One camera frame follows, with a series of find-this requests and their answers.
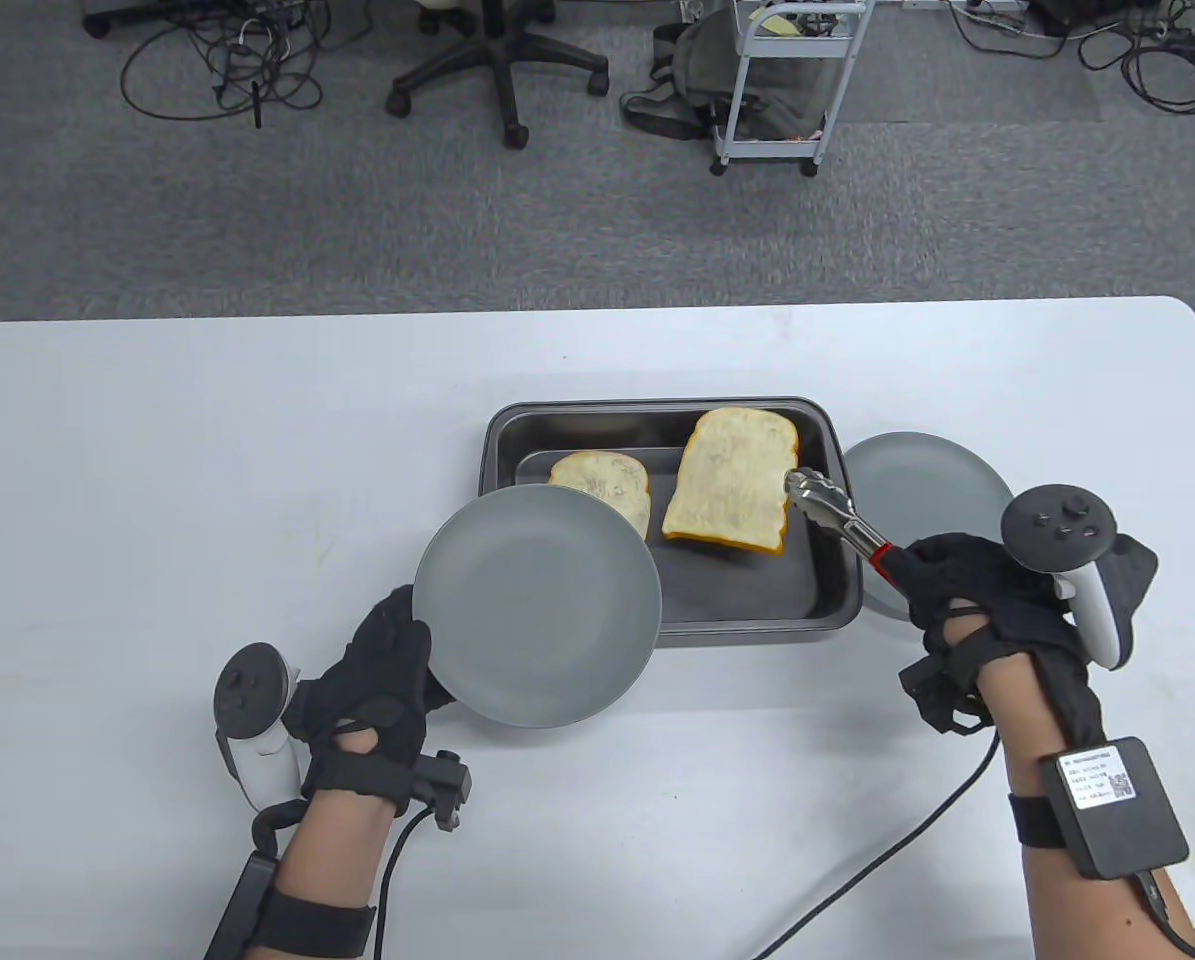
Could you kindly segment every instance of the white metal cart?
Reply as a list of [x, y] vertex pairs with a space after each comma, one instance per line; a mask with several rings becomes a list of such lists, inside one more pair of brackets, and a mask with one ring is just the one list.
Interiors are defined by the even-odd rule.
[[[730, 97], [730, 115], [725, 132], [713, 129], [713, 143], [717, 159], [712, 160], [712, 173], [721, 177], [730, 160], [747, 157], [777, 157], [777, 159], [802, 160], [801, 169], [805, 177], [820, 172], [825, 163], [825, 152], [833, 137], [838, 114], [845, 88], [850, 82], [850, 72], [859, 56], [859, 45], [868, 30], [868, 20], [872, 19], [872, 7], [876, 0], [793, 0], [790, 4], [770, 4], [767, 0], [730, 0], [735, 14], [735, 51], [739, 53], [739, 72], [735, 74], [735, 91]], [[836, 23], [831, 32], [820, 36], [785, 37], [772, 33], [764, 24], [774, 18], [804, 16], [819, 18], [835, 17]], [[735, 127], [739, 123], [739, 109], [743, 104], [744, 82], [748, 79], [748, 63], [753, 59], [816, 59], [841, 60], [836, 72], [835, 90], [831, 93], [829, 105], [825, 111], [825, 122], [815, 136], [802, 140], [735, 140]]]

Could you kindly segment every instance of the baking tray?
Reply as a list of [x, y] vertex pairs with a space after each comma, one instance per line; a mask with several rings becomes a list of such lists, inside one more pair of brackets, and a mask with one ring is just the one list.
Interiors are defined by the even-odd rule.
[[776, 643], [847, 625], [862, 605], [858, 558], [792, 507], [779, 557], [666, 540], [660, 533], [685, 444], [699, 415], [717, 406], [756, 406], [788, 417], [801, 438], [799, 466], [815, 467], [848, 489], [841, 448], [826, 412], [797, 397], [762, 397], [505, 406], [486, 430], [479, 493], [547, 483], [553, 463], [577, 451], [637, 457], [651, 476], [648, 545], [664, 588], [658, 646]]

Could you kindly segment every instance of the gloved hand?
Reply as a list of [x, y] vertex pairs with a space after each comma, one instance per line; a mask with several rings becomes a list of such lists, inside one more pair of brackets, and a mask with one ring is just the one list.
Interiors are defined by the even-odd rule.
[[[975, 692], [978, 672], [991, 660], [1027, 653], [1070, 745], [1104, 741], [1099, 699], [1089, 686], [1090, 658], [1077, 628], [1064, 619], [1068, 604], [1055, 595], [1052, 576], [1027, 570], [1001, 544], [969, 534], [931, 536], [888, 550], [881, 568], [908, 598], [909, 620], [958, 691]], [[950, 648], [944, 620], [952, 599], [975, 603], [989, 625]]]
[[[282, 721], [312, 750], [305, 796], [337, 753], [335, 738], [351, 730], [374, 730], [378, 742], [369, 756], [410, 771], [428, 733], [427, 714], [454, 699], [428, 671], [433, 640], [427, 623], [413, 618], [412, 589], [392, 591], [361, 620], [341, 661], [296, 686]], [[407, 797], [388, 799], [404, 809]]]

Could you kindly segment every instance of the yellow item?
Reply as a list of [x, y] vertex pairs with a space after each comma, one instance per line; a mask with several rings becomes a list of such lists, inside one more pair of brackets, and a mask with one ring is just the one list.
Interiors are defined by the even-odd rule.
[[[753, 10], [752, 17], [749, 17], [748, 19], [755, 20], [758, 17], [760, 17], [764, 10], [766, 10], [765, 6], [758, 6], [756, 10]], [[802, 36], [802, 31], [797, 29], [797, 24], [793, 24], [792, 20], [785, 19], [783, 17], [770, 17], [768, 19], [762, 20], [760, 29], [762, 29], [767, 33], [774, 33], [776, 37]]]
[[664, 538], [783, 554], [784, 475], [797, 466], [797, 428], [778, 412], [723, 406], [705, 412], [685, 445]]
[[549, 473], [553, 487], [587, 493], [621, 513], [642, 539], [651, 528], [651, 477], [624, 453], [581, 451], [562, 457]]

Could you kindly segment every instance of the gray ceramic plate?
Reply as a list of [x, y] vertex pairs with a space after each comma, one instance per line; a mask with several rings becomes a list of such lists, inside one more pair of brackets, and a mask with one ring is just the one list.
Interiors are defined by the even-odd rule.
[[[901, 548], [950, 532], [1001, 539], [1010, 488], [993, 467], [952, 440], [908, 432], [870, 436], [847, 451], [845, 472], [859, 516]], [[908, 620], [903, 597], [868, 563], [863, 604]]]
[[473, 500], [415, 575], [433, 675], [514, 727], [562, 727], [615, 703], [655, 650], [661, 605], [655, 561], [629, 521], [545, 484]]

